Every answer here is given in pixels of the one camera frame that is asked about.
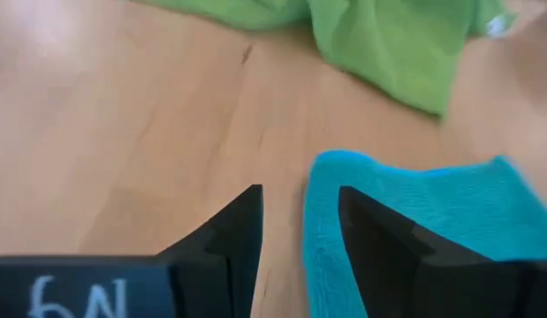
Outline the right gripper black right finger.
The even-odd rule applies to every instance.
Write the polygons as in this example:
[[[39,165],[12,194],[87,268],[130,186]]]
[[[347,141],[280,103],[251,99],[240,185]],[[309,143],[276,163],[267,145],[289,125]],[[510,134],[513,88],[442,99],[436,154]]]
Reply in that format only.
[[[351,186],[338,204],[368,318],[529,318],[527,263],[493,261]]]

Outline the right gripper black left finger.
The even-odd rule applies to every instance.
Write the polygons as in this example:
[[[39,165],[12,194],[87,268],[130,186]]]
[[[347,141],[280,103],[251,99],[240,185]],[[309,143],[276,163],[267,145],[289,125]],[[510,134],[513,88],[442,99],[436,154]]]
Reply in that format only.
[[[251,185],[165,248],[176,318],[249,318],[262,250],[262,186]]]

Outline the teal microfiber towel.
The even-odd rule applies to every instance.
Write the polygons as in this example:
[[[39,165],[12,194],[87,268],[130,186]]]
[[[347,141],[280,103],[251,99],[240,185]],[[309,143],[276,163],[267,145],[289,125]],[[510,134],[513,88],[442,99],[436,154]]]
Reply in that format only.
[[[331,150],[316,157],[303,206],[302,258],[311,318],[368,318],[340,231],[342,186],[495,261],[547,260],[547,207],[506,157],[405,170],[353,151]]]

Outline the green microfiber towel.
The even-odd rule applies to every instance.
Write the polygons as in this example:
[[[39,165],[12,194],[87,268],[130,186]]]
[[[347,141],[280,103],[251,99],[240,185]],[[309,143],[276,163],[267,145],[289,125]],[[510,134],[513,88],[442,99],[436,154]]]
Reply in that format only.
[[[307,22],[327,62],[438,116],[465,44],[503,37],[515,20],[505,0],[136,1],[252,31]]]

